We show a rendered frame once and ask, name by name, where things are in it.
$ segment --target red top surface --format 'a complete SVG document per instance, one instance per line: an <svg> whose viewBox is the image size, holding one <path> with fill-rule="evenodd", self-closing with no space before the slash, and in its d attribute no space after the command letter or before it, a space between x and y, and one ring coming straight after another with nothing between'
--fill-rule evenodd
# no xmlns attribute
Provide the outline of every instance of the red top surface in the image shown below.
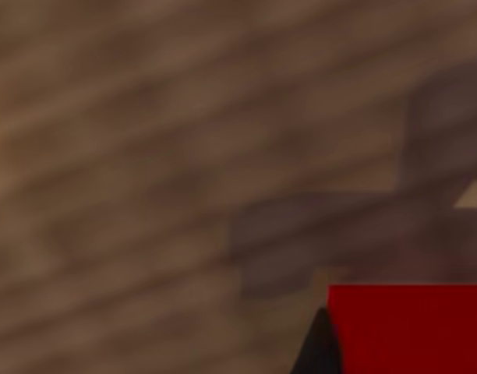
<svg viewBox="0 0 477 374"><path fill-rule="evenodd" d="M477 286L332 286L344 374L477 373Z"/></svg>

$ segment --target light patch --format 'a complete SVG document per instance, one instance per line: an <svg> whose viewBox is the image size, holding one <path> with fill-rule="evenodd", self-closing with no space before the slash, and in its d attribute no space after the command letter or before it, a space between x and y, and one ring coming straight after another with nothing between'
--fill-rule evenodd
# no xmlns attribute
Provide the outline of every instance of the light patch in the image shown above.
<svg viewBox="0 0 477 374"><path fill-rule="evenodd" d="M455 204L456 208L477 208L477 181L474 181Z"/></svg>

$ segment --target brown background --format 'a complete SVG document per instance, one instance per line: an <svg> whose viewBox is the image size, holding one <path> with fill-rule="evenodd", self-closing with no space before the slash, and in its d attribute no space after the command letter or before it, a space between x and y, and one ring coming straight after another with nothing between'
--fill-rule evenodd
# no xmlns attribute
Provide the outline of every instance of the brown background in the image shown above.
<svg viewBox="0 0 477 374"><path fill-rule="evenodd" d="M237 299L227 225L390 190L476 0L1 0L0 373L287 373L323 301Z"/></svg>

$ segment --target brown wooden surface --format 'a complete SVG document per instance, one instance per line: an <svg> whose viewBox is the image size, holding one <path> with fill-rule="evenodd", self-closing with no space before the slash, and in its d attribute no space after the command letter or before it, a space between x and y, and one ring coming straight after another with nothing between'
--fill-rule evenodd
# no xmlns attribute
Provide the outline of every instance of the brown wooden surface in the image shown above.
<svg viewBox="0 0 477 374"><path fill-rule="evenodd" d="M385 191L476 0L0 0L0 373L286 373L326 274L238 300L232 214Z"/></svg>

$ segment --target black object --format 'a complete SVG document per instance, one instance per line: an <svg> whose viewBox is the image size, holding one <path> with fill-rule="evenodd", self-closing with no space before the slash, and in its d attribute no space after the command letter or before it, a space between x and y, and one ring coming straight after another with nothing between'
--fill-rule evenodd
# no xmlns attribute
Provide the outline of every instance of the black object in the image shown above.
<svg viewBox="0 0 477 374"><path fill-rule="evenodd" d="M309 328L291 374L342 374L341 351L326 309Z"/></svg>

